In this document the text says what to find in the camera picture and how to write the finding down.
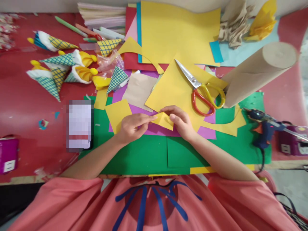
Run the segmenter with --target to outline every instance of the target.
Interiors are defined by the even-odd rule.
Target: red table
[[[79,14],[23,14],[26,19],[18,21],[20,29],[16,35],[17,47],[28,47],[27,37],[34,37],[34,30],[42,30],[67,42],[79,45],[83,39],[77,33],[59,24],[57,15],[68,23],[83,25]],[[305,30],[308,26],[308,8],[285,16],[281,19],[278,33],[280,40],[293,44],[299,51]],[[32,68],[30,60],[41,60],[57,53],[38,48],[35,52],[15,53],[0,56],[0,137],[15,134],[20,139],[18,168],[0,176],[0,183],[10,182],[11,178],[33,176],[36,169],[44,167],[48,174],[59,172],[75,154],[65,149],[65,105],[68,100],[83,99],[94,94],[94,85],[65,83],[60,91],[61,103],[26,74]],[[229,72],[231,68],[220,67],[217,75]],[[304,95],[301,84],[299,65],[262,88],[266,112],[278,120],[288,120],[298,125],[307,125]],[[60,115],[55,119],[55,112]],[[46,130],[39,129],[39,121],[49,122]],[[273,160],[290,158],[277,151],[273,140]],[[22,183],[35,182],[19,178]]]

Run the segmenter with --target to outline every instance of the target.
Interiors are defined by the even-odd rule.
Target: green pencil
[[[62,25],[65,25],[66,27],[68,27],[69,29],[75,31],[76,33],[80,34],[81,36],[87,38],[88,35],[84,32],[82,32],[81,30],[79,30],[78,28],[74,27],[73,25],[69,24],[68,22],[64,21],[63,19],[59,18],[58,16],[55,16],[56,20],[61,23]]]

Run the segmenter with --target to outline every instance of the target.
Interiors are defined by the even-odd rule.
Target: paper roll
[[[222,78],[229,83],[224,108],[233,107],[259,90],[290,69],[298,58],[297,50],[289,43],[272,42],[262,47]]]

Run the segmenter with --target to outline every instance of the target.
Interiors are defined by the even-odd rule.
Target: folded paper
[[[148,99],[153,86],[156,84],[156,81],[156,78],[144,74],[131,74],[127,89],[122,99],[127,99],[128,103],[131,105],[153,112],[151,108],[144,104]]]
[[[152,121],[152,123],[158,124],[159,126],[167,128],[169,130],[173,130],[173,122],[165,112],[158,113],[154,116],[157,116],[157,119]]]
[[[127,100],[110,104],[105,109],[114,134],[119,133],[124,117],[132,114]]]

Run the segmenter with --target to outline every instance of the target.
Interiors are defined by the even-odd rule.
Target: blue paper strip
[[[211,50],[212,50],[214,61],[216,63],[222,63],[224,61],[224,59],[222,58],[222,55],[221,55],[221,52],[220,52],[219,42],[218,41],[210,42],[210,47],[211,47]]]

